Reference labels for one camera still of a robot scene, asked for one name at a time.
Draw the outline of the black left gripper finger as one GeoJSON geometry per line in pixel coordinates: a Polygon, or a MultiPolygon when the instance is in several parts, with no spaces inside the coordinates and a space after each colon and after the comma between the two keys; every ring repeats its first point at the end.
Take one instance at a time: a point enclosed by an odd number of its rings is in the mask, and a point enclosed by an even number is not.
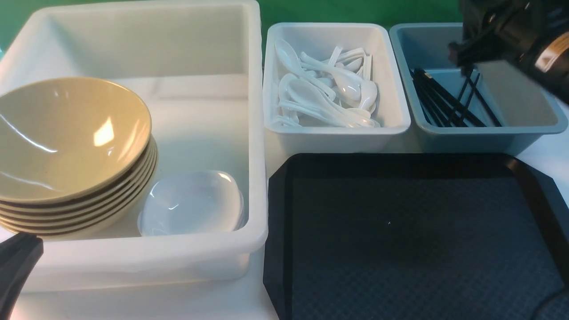
{"type": "Polygon", "coordinates": [[[0,244],[0,318],[8,320],[22,288],[44,253],[37,235],[20,232],[0,244]]]}

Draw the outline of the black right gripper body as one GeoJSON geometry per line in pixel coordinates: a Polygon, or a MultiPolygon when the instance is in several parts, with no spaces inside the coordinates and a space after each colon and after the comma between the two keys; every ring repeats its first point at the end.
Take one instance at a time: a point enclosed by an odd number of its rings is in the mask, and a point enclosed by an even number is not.
{"type": "Polygon", "coordinates": [[[462,40],[449,60],[471,69],[504,60],[543,89],[569,101],[569,3],[566,0],[461,0],[462,40]]]}

